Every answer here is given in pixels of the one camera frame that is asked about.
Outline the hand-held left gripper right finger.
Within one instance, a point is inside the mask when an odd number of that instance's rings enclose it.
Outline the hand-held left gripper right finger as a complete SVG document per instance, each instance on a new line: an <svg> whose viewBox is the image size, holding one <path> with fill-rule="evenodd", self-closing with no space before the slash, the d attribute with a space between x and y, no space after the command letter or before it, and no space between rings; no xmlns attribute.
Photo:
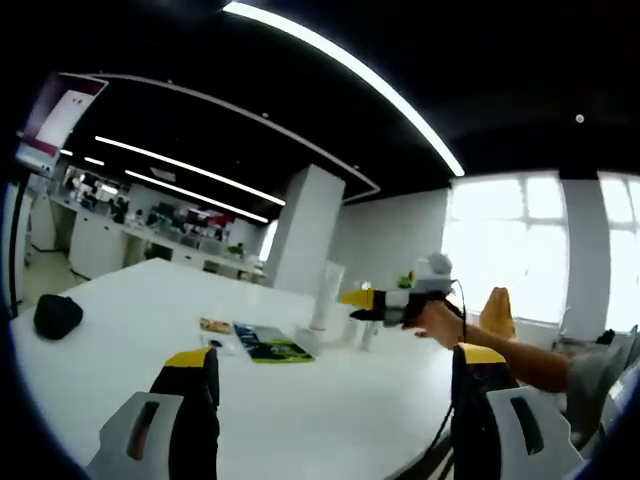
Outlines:
<svg viewBox="0 0 640 480"><path fill-rule="evenodd" d="M451 401L456 479L567 479L585 463L559 408L492 349L454 347Z"/></svg>

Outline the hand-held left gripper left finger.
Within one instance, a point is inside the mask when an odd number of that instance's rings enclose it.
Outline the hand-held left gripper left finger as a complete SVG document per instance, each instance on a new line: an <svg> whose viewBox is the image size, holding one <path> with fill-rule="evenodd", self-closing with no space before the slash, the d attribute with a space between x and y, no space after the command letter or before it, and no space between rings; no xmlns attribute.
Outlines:
<svg viewBox="0 0 640 480"><path fill-rule="evenodd" d="M169 358L148 391L105 422L87 465L92 479L215 479L220 423L213 347Z"/></svg>

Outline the person's right hand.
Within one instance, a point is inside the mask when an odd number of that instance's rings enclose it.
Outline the person's right hand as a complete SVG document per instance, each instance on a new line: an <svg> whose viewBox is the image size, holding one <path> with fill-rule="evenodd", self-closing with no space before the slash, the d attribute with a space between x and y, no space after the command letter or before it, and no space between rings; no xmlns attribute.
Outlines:
<svg viewBox="0 0 640 480"><path fill-rule="evenodd" d="M433 339L447 349L463 340L463 326L463 320L441 301L427 302L412 322L417 336Z"/></svg>

